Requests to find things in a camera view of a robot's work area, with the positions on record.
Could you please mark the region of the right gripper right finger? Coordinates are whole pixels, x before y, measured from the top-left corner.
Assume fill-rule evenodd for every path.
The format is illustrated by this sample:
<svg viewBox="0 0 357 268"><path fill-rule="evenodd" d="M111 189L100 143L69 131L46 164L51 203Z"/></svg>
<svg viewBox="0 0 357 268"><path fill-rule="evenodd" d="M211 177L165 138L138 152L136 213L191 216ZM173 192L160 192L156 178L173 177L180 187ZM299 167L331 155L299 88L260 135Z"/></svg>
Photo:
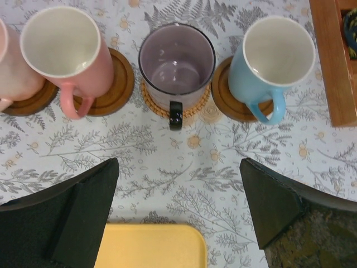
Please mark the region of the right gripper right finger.
<svg viewBox="0 0 357 268"><path fill-rule="evenodd" d="M240 173L269 267L356 267L356 202L245 158Z"/></svg>

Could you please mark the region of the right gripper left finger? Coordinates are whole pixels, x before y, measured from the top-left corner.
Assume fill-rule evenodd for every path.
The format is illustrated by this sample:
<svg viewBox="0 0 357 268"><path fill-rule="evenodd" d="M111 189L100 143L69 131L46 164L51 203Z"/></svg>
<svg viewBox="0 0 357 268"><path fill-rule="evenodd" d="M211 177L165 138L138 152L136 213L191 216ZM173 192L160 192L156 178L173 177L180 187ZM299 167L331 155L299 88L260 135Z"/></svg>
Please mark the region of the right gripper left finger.
<svg viewBox="0 0 357 268"><path fill-rule="evenodd" d="M116 158L1 205L1 267L94 267L119 176Z"/></svg>

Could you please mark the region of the brown wooden coaster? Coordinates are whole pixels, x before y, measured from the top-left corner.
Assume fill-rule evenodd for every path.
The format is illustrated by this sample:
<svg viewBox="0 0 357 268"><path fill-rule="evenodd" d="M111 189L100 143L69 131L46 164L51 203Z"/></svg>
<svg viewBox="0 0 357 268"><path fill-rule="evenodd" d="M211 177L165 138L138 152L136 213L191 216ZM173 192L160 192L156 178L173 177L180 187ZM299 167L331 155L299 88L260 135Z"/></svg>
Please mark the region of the brown wooden coaster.
<svg viewBox="0 0 357 268"><path fill-rule="evenodd" d="M227 117L241 122L254 122L254 117L248 107L236 100L228 87L228 73L232 56L225 59L217 68L211 81L213 100L218 109Z"/></svg>
<svg viewBox="0 0 357 268"><path fill-rule="evenodd" d="M11 116L29 116L35 114L51 103L57 91L57 86L46 80L42 89L34 96L27 100L14 102L11 106L6 108L3 113Z"/></svg>
<svg viewBox="0 0 357 268"><path fill-rule="evenodd" d="M89 116L107 116L121 109L129 100L134 89L134 72L126 57L115 49L109 48L114 80L111 88L103 96L95 98L89 109Z"/></svg>

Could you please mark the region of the light pink mug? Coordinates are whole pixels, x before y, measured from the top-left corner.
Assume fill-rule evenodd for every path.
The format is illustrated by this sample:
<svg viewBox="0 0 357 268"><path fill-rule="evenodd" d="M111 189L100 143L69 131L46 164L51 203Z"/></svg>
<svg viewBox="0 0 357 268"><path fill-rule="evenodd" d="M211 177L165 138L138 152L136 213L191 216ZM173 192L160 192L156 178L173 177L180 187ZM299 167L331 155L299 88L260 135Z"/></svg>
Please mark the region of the light pink mug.
<svg viewBox="0 0 357 268"><path fill-rule="evenodd" d="M42 89L45 78L25 61L20 35L1 21L1 111L13 102L23 101Z"/></svg>

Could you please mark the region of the woven rattan coaster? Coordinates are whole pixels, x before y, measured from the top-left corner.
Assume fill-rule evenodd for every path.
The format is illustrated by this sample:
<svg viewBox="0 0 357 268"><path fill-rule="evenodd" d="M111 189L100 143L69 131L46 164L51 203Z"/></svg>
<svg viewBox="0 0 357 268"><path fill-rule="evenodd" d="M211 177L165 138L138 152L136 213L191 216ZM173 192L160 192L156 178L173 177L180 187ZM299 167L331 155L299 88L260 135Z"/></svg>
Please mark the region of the woven rattan coaster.
<svg viewBox="0 0 357 268"><path fill-rule="evenodd" d="M151 96L148 93L148 90L146 89L146 85L144 82L144 79L141 79L140 82L140 89L141 89L141 94L143 97L144 102L146 105L149 107L149 109L157 114L158 116L161 116L163 118L169 118L169 111L161 108L158 106L151 98ZM206 86L205 92L203 96L200 98L198 103L196 103L192 108L184 110L183 111L183 118L188 119L195 114L199 113L206 105L206 102L208 101L211 93L211 82Z"/></svg>

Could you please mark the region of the light blue mug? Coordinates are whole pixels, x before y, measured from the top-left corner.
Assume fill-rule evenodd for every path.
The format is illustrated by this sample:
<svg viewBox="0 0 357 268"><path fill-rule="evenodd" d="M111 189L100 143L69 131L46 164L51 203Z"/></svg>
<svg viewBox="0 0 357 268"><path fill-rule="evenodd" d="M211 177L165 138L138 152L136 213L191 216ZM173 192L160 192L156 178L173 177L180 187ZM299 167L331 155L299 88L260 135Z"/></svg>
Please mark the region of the light blue mug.
<svg viewBox="0 0 357 268"><path fill-rule="evenodd" d="M315 59L315 44L298 22L261 18L248 28L233 56L229 90L258 121L276 125L286 110L284 92L308 77Z"/></svg>

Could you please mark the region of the white mug pink handle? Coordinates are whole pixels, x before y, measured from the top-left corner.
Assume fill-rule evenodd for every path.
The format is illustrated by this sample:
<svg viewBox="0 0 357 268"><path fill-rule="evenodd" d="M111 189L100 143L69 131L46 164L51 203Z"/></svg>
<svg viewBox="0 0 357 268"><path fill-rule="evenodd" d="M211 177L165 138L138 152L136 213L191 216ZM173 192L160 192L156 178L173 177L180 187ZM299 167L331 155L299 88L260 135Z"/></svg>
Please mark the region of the white mug pink handle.
<svg viewBox="0 0 357 268"><path fill-rule="evenodd" d="M63 113L81 119L114 80L109 49L95 21L68 6L43 9L25 24L20 37L27 64L60 89Z"/></svg>

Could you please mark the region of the purple mug black handle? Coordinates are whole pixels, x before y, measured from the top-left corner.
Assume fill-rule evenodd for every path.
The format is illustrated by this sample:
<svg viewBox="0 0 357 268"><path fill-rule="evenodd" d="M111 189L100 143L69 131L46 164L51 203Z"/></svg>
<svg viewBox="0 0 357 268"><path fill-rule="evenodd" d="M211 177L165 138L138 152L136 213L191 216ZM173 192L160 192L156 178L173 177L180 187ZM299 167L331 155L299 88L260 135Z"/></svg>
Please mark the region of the purple mug black handle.
<svg viewBox="0 0 357 268"><path fill-rule="evenodd" d="M184 111L204 95L216 64L214 47L197 28L169 23L142 42L139 69L153 102L168 111L172 131L182 128Z"/></svg>

